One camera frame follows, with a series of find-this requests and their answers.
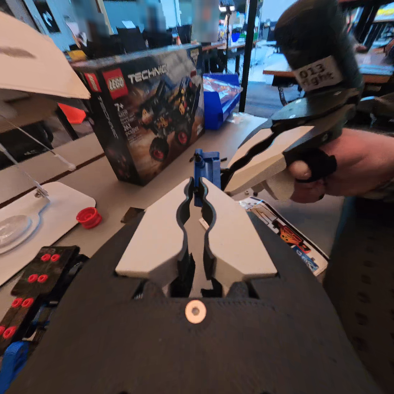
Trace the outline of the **red wheel rim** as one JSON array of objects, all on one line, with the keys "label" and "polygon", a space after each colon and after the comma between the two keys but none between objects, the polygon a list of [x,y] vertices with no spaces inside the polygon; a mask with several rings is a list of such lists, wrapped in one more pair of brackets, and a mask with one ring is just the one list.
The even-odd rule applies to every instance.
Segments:
[{"label": "red wheel rim", "polygon": [[102,216],[95,207],[88,207],[78,212],[76,220],[84,229],[90,230],[101,224]]}]

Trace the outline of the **black smooth square tile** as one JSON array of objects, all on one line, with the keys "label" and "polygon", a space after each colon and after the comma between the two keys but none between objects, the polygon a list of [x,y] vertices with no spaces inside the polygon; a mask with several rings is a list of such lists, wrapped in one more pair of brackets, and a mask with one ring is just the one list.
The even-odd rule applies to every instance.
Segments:
[{"label": "black smooth square tile", "polygon": [[130,224],[144,209],[130,207],[121,219],[121,223]]}]

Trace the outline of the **white book stand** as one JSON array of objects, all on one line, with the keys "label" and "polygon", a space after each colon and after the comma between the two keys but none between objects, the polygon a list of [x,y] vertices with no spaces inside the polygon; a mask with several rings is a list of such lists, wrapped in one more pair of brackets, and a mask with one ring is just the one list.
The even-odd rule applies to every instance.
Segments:
[{"label": "white book stand", "polygon": [[[82,95],[46,95],[41,92],[1,88],[1,124],[22,130],[23,117],[41,115],[55,103],[87,100]],[[1,144],[1,256],[0,284],[3,286],[21,272],[43,246],[52,246],[77,225],[77,213],[96,201],[60,182],[42,184],[33,162],[18,163],[10,149]]]}]

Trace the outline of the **colourful sticker sheet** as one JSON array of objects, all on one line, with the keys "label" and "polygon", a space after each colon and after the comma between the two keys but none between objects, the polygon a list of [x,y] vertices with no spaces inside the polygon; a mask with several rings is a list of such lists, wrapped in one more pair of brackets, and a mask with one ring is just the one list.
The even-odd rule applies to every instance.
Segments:
[{"label": "colourful sticker sheet", "polygon": [[[285,242],[301,258],[313,275],[317,276],[327,268],[328,256],[267,202],[257,197],[248,197],[238,203],[258,219],[258,224],[263,224]],[[206,229],[203,219],[200,219],[200,222]],[[268,241],[262,242],[268,251]]]}]

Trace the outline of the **grey desk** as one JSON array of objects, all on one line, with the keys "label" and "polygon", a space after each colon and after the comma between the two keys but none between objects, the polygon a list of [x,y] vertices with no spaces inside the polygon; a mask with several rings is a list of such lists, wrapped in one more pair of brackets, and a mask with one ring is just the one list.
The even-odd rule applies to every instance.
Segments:
[{"label": "grey desk", "polygon": [[[241,142],[264,121],[264,118],[248,114],[231,116],[230,121],[225,122],[219,130],[206,130],[196,143],[144,187],[117,180],[105,155],[103,158],[62,177],[61,183],[87,194],[96,201],[96,207],[102,215],[103,223],[92,230],[86,230],[81,225],[77,225],[59,239],[56,245],[78,245],[83,254],[92,257],[107,240],[121,229],[123,226],[121,219],[130,207],[147,208],[181,181],[193,175],[194,166],[189,160],[195,148],[204,151],[218,151],[221,158],[231,159]],[[76,164],[72,156],[74,150],[75,153],[79,150],[75,158],[80,159],[82,154],[96,153],[93,150],[94,143],[97,145],[98,140],[94,134],[91,134],[61,146],[59,148],[60,154]],[[259,194],[259,198],[268,202],[323,252],[330,255],[342,214],[343,197],[328,195],[313,204],[298,204],[293,201],[276,201],[264,190]],[[192,204],[190,214],[190,220],[186,223],[185,228],[188,233],[189,252],[193,254],[196,264],[191,290],[191,297],[196,298],[201,295],[201,288],[211,288],[211,285],[206,280],[203,269],[204,229],[199,222],[200,209]],[[18,273],[1,286],[1,319],[14,299],[11,296],[11,290],[19,277]]]}]

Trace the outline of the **dark toy set box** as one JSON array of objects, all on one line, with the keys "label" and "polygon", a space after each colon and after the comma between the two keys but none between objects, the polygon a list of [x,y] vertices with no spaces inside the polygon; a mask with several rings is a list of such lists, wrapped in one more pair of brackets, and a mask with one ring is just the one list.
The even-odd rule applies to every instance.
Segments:
[{"label": "dark toy set box", "polygon": [[119,180],[146,185],[204,134],[202,52],[172,45],[72,64]]}]

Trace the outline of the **blue printed curved panel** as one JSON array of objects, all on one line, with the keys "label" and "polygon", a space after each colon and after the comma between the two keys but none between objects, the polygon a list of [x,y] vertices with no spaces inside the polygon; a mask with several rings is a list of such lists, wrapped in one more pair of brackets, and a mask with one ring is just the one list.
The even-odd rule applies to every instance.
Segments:
[{"label": "blue printed curved panel", "polygon": [[221,189],[221,163],[227,161],[227,157],[220,158],[217,151],[204,152],[196,149],[190,162],[194,162],[194,206],[202,207],[203,202],[199,196],[200,178],[208,179],[212,184]]}]

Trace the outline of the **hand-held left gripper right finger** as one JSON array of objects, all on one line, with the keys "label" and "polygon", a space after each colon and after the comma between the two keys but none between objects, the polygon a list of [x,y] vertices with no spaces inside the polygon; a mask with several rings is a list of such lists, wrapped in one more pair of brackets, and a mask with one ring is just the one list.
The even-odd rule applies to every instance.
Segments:
[{"label": "hand-held left gripper right finger", "polygon": [[203,264],[212,289],[202,296],[258,296],[252,281],[273,278],[277,269],[247,211],[207,178],[200,178],[206,224]]}]

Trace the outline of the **instruction booklet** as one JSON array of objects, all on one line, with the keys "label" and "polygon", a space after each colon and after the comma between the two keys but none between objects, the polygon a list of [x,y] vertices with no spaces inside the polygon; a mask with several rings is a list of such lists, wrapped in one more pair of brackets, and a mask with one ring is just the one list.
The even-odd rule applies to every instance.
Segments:
[{"label": "instruction booklet", "polygon": [[52,39],[0,13],[1,89],[83,99],[90,93]]}]

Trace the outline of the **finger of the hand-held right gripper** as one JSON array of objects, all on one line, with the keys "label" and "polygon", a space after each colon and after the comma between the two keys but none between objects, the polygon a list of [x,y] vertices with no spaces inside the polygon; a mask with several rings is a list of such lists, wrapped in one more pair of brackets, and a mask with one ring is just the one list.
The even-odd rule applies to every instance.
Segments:
[{"label": "finger of the hand-held right gripper", "polygon": [[266,150],[273,142],[271,128],[255,129],[238,147],[226,168],[221,169],[221,186],[227,186],[236,170],[241,169],[256,155]]},{"label": "finger of the hand-held right gripper", "polygon": [[224,192],[229,195],[237,195],[285,170],[286,161],[283,151],[312,129],[313,126],[299,126],[280,133],[267,149],[254,155],[245,166],[234,172]]}]

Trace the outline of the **black block with red pins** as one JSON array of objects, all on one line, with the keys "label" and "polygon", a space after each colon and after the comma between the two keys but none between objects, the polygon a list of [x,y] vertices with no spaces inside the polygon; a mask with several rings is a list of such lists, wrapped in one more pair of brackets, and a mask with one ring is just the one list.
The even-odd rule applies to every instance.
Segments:
[{"label": "black block with red pins", "polygon": [[1,319],[1,356],[10,344],[29,337],[29,327],[44,303],[59,300],[63,283],[80,258],[80,247],[76,245],[46,246],[27,264],[11,291],[14,300]]}]

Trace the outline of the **blue storage bin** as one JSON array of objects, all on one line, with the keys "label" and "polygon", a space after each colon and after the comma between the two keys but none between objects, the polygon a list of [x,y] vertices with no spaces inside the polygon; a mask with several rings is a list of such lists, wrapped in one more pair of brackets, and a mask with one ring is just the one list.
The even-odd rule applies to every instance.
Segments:
[{"label": "blue storage bin", "polygon": [[240,101],[243,88],[238,74],[204,74],[204,121],[206,130],[218,130]]}]

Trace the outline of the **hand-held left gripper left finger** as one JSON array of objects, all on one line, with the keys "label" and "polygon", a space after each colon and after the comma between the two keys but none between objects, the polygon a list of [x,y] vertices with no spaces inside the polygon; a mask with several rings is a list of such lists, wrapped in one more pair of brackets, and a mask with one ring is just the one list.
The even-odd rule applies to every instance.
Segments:
[{"label": "hand-held left gripper left finger", "polygon": [[118,265],[116,274],[168,286],[171,297],[189,297],[195,262],[184,227],[190,218],[194,179],[187,178],[144,212]]}]

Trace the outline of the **person's right hand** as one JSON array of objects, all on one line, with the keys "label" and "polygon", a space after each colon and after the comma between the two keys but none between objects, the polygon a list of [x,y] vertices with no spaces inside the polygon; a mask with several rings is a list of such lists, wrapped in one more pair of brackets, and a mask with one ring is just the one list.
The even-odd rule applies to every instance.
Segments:
[{"label": "person's right hand", "polygon": [[337,170],[323,180],[295,181],[291,200],[315,203],[324,195],[362,197],[384,188],[394,176],[394,139],[368,131],[344,128],[337,139],[320,147],[334,156]]}]

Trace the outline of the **black support pole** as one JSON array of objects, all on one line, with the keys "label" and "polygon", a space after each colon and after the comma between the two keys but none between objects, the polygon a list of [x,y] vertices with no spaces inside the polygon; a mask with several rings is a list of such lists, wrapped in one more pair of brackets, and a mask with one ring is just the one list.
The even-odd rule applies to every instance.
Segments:
[{"label": "black support pole", "polygon": [[249,81],[249,69],[251,62],[251,52],[254,42],[254,27],[255,27],[255,17],[257,13],[257,6],[258,6],[257,0],[249,1],[247,31],[246,31],[247,34],[245,38],[244,64],[243,64],[242,81],[241,81],[241,87],[243,90],[240,94],[239,112],[245,111],[247,87]]}]

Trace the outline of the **orange plastic object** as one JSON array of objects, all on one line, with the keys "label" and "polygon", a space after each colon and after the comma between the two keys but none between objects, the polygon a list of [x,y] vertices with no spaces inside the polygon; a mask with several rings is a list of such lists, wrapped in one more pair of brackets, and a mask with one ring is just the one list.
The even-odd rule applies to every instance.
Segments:
[{"label": "orange plastic object", "polygon": [[58,106],[62,110],[70,124],[80,125],[85,121],[86,113],[84,110],[62,103],[58,103]]}]

